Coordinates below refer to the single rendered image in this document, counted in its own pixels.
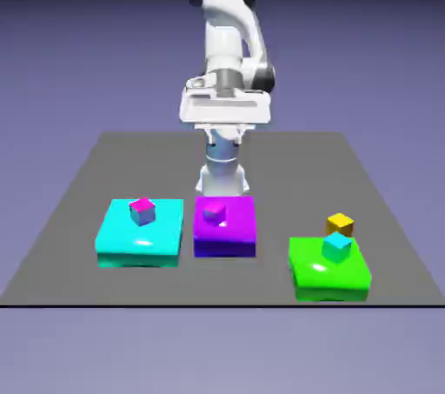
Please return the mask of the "small magenta cube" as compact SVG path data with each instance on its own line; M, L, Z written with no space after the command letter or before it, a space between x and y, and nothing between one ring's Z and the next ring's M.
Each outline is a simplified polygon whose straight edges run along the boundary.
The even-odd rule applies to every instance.
M141 197L129 203L130 217L138 226L150 224L156 220L156 205L147 197Z

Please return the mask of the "large green box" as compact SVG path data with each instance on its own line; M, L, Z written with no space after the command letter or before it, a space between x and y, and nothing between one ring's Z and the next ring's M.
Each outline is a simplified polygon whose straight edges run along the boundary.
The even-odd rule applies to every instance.
M292 237L289 271L296 299L305 302L356 302L367 299L372 275L352 237L349 256L334 263L322 255L324 237Z

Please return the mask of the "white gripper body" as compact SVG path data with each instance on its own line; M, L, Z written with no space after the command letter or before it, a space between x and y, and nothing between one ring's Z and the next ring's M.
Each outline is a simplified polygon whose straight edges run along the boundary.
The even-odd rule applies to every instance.
M219 97L214 88L185 88L179 117L189 124L268 124L270 94L234 89L233 97Z

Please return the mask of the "large cyan box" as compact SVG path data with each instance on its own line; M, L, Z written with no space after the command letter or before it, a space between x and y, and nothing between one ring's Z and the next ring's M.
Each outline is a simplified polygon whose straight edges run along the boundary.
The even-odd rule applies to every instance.
M138 225L130 215L131 199L113 199L96 234L100 268L176 267L183 235L184 201L155 199L156 219Z

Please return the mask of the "small purple cube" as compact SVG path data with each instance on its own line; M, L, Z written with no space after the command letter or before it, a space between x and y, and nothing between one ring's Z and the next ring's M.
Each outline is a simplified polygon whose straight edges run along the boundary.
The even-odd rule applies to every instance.
M227 216L227 207L220 202L206 204L203 207L203 219L213 225L224 223Z

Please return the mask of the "small yellow cube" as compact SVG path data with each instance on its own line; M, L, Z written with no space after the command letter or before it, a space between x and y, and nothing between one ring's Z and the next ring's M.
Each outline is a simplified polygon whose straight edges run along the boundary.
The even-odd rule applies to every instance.
M332 214L326 220L326 234L338 232L345 237L353 237L355 221L343 213Z

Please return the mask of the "small cyan cube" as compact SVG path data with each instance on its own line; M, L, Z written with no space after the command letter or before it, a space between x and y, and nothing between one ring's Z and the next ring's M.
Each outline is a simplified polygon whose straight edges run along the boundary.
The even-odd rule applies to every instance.
M350 254L352 238L333 232L322 240L322 255L331 262L340 263Z

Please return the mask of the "large purple box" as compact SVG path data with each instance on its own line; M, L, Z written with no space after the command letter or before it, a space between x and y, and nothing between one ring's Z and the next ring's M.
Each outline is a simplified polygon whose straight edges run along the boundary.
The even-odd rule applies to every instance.
M203 219L203 207L214 202L227 207L226 220L219 225ZM256 208L252 196L196 198L193 221L195 257L255 257L256 238Z

